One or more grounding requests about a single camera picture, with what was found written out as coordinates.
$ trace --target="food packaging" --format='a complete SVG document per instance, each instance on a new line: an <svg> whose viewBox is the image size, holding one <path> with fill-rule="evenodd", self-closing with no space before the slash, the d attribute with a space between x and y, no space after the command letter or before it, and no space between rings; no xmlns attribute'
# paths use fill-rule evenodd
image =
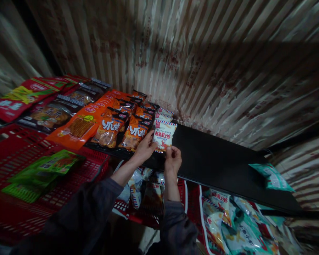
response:
<svg viewBox="0 0 319 255"><path fill-rule="evenodd" d="M153 142L158 142L156 152L163 153L167 150L168 146L172 145L173 135L177 128L177 124L169 123L163 120L154 122L155 133L152 138Z"/></svg>

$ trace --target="sleeve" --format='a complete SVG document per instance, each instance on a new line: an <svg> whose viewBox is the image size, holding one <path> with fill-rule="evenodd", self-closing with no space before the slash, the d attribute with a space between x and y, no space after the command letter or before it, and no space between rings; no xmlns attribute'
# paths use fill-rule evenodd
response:
<svg viewBox="0 0 319 255"><path fill-rule="evenodd" d="M166 201L161 242L169 254L200 254L197 228L184 213L180 202Z"/></svg>
<svg viewBox="0 0 319 255"><path fill-rule="evenodd" d="M95 246L114 202L123 187L111 178L85 183L71 200L54 213L37 235L28 237L11 254L89 254Z"/></svg>

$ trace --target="black shelf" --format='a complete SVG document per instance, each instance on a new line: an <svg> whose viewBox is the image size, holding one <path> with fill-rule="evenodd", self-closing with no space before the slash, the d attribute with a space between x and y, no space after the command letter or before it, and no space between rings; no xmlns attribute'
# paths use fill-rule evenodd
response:
<svg viewBox="0 0 319 255"><path fill-rule="evenodd" d="M179 177L286 213L302 211L290 192L265 188L264 177L248 165L267 163L258 152L183 125L178 125L173 145L182 152ZM125 160L133 155L86 146ZM154 152L144 166L164 171L164 162L164 155Z"/></svg>

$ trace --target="red snack bag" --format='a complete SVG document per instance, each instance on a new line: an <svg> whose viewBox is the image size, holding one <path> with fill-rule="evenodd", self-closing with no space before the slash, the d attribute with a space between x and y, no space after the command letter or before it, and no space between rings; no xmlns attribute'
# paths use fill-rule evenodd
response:
<svg viewBox="0 0 319 255"><path fill-rule="evenodd" d="M0 119L10 122L19 117L31 105L59 92L65 82L44 81L32 78L0 98Z"/></svg>

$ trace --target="teal snack bag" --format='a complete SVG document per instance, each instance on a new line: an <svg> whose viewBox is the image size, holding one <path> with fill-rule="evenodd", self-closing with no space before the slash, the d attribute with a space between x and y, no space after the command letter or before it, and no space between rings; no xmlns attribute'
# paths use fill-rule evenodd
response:
<svg viewBox="0 0 319 255"><path fill-rule="evenodd" d="M272 164L249 164L249 166L253 167L266 178L267 189L295 192L295 190L286 182Z"/></svg>

